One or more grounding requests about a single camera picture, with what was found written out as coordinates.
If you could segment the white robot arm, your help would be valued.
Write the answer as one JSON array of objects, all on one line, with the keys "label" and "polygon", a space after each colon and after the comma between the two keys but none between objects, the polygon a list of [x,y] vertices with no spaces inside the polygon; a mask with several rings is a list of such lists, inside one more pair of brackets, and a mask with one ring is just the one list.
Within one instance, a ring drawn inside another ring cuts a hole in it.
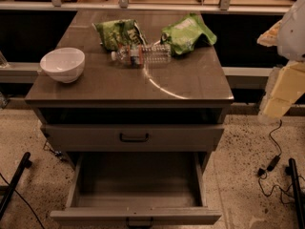
[{"label": "white robot arm", "polygon": [[305,94],[305,0],[296,0],[281,20],[261,34],[257,43],[276,46],[288,59],[282,68],[273,68],[265,87],[258,120],[275,123]]}]

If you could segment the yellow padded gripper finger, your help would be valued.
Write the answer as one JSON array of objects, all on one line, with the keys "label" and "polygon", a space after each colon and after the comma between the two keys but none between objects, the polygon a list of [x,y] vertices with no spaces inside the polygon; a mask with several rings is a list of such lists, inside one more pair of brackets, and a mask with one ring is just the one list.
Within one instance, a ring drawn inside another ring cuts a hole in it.
[{"label": "yellow padded gripper finger", "polygon": [[305,63],[289,61],[273,68],[259,106],[260,122],[277,122],[305,94]]}]

